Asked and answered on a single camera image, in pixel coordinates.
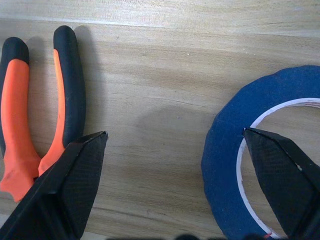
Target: orange and black handle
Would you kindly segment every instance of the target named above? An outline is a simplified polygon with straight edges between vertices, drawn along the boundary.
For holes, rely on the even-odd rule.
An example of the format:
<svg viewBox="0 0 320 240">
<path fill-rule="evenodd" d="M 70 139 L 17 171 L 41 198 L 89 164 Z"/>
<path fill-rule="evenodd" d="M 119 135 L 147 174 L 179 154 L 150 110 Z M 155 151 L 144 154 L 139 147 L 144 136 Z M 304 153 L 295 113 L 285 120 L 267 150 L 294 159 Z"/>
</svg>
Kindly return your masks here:
<svg viewBox="0 0 320 240">
<path fill-rule="evenodd" d="M 38 156 L 28 127 L 29 51 L 17 37 L 8 38 L 0 62 L 0 147 L 4 176 L 0 189 L 21 200 L 38 176 Z"/>
<path fill-rule="evenodd" d="M 0 190 L 21 200 L 34 183 L 62 155 L 69 143 L 83 135 L 86 91 L 77 38 L 68 26 L 54 32 L 53 57 L 58 88 L 56 132 L 48 153 L 41 159 L 28 127 L 29 51 L 17 37 L 8 38 L 0 62 L 0 147 L 4 176 Z"/>
<path fill-rule="evenodd" d="M 86 91 L 74 31 L 60 26 L 53 35 L 53 57 L 58 88 L 58 120 L 53 142 L 39 165 L 39 176 L 50 168 L 69 143 L 84 133 Z"/>
</svg>

